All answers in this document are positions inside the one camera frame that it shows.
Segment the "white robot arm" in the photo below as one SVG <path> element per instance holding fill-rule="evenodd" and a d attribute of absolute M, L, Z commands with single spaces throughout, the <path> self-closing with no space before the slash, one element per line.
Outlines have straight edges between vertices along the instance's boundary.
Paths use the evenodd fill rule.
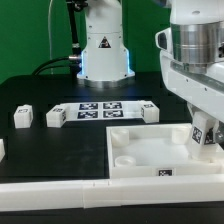
<path fill-rule="evenodd" d="M 209 159 L 224 140 L 224 0 L 159 0 L 171 27 L 156 34 L 166 87 L 195 110 L 192 156 Z"/>
<path fill-rule="evenodd" d="M 122 7 L 118 0 L 87 0 L 85 9 L 87 46 L 82 52 L 78 82 L 110 88 L 134 78 L 129 52 L 123 44 Z"/>

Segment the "black table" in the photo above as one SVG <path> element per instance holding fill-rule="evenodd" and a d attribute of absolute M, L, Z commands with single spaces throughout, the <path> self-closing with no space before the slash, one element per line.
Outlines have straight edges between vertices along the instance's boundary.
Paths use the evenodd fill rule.
<path fill-rule="evenodd" d="M 0 99 L 6 149 L 0 183 L 108 178 L 106 127 L 145 124 L 78 121 L 47 128 L 46 113 L 57 104 L 151 100 L 160 108 L 160 123 L 191 122 L 186 102 L 166 90 L 160 73 L 138 73 L 135 84 L 107 90 L 78 86 L 69 75 L 18 76 L 0 85 Z M 13 114 L 24 104 L 33 106 L 32 126 L 15 129 Z M 214 202 L 8 212 L 0 213 L 0 223 L 223 223 L 222 217 L 224 203 Z"/>

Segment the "black cable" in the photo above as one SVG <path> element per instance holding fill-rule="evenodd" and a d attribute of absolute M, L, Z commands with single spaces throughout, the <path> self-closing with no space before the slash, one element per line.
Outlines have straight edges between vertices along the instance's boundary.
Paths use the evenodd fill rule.
<path fill-rule="evenodd" d="M 38 72 L 36 72 L 35 74 L 33 75 L 39 75 L 41 72 L 45 71 L 45 70 L 48 70 L 48 69 L 52 69 L 52 68 L 67 68 L 69 67 L 69 65 L 55 65 L 55 66 L 48 66 L 48 67 L 45 67 L 45 68 L 42 68 L 40 69 Z"/>
<path fill-rule="evenodd" d="M 32 75 L 36 75 L 36 73 L 39 73 L 39 71 L 47 65 L 53 64 L 53 63 L 58 62 L 58 61 L 67 61 L 67 60 L 69 60 L 69 57 L 60 57 L 60 58 L 55 58 L 53 60 L 47 61 L 47 62 L 41 64 L 38 68 L 36 68 L 32 72 Z"/>

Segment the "small white block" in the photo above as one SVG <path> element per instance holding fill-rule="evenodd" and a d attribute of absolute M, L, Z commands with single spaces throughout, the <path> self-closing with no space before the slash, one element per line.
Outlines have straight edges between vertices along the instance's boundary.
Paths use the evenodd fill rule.
<path fill-rule="evenodd" d="M 159 122 L 159 108 L 151 101 L 139 101 L 145 123 Z"/>
<path fill-rule="evenodd" d="M 30 105 L 17 107 L 14 114 L 14 122 L 16 128 L 30 128 L 33 121 L 33 108 Z"/>
<path fill-rule="evenodd" d="M 47 126 L 52 128 L 61 128 L 67 121 L 67 107 L 65 105 L 56 105 L 46 115 Z"/>
<path fill-rule="evenodd" d="M 0 139 L 0 162 L 2 161 L 4 156 L 5 156 L 4 143 L 3 143 L 3 140 Z"/>

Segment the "green backdrop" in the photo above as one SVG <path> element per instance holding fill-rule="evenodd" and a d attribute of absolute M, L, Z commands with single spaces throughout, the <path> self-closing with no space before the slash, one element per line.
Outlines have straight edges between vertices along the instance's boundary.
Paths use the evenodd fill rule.
<path fill-rule="evenodd" d="M 50 0 L 0 1 L 0 83 L 16 75 L 29 75 L 49 60 L 48 8 Z M 76 15 L 84 47 L 83 14 Z M 151 0 L 123 0 L 125 46 L 136 72 L 158 71 L 159 50 L 155 33 L 169 26 L 169 10 Z M 52 9 L 53 57 L 71 54 L 71 34 L 65 0 L 54 0 Z"/>

